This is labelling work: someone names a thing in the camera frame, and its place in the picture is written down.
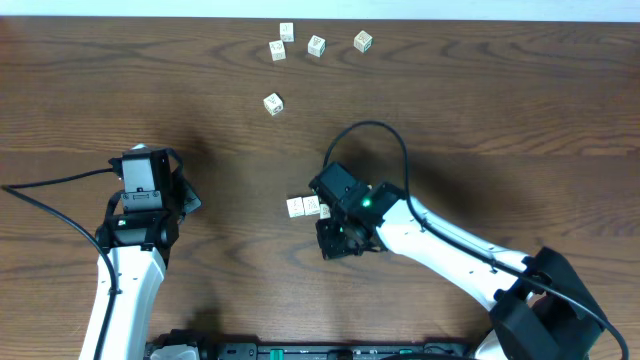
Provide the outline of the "wooden block yellow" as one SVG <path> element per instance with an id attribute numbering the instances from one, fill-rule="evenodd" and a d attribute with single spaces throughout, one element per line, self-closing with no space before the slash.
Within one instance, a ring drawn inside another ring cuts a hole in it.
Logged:
<path id="1" fill-rule="evenodd" d="M 319 218 L 320 219 L 329 219 L 331 217 L 331 210 L 330 210 L 330 206 L 324 203 L 320 204 L 320 213 L 319 213 Z"/>

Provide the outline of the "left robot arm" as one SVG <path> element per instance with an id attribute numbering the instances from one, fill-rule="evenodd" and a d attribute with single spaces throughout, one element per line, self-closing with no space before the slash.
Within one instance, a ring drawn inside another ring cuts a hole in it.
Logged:
<path id="1" fill-rule="evenodd" d="M 172 148 L 142 144 L 110 161 L 124 188 L 109 199 L 95 240 L 96 296 L 82 359 L 142 359 L 154 301 L 187 214 L 201 206 Z"/>

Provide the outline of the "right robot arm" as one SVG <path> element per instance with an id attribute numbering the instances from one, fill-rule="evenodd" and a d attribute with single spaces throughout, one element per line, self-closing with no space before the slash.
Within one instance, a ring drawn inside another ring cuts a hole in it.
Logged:
<path id="1" fill-rule="evenodd" d="M 487 242 L 436 215 L 390 183 L 371 187 L 341 164 L 310 184 L 329 207 L 316 223 L 324 259 L 389 251 L 447 279 L 489 313 L 492 328 L 476 359 L 585 359 L 605 316 L 568 260 Z"/>

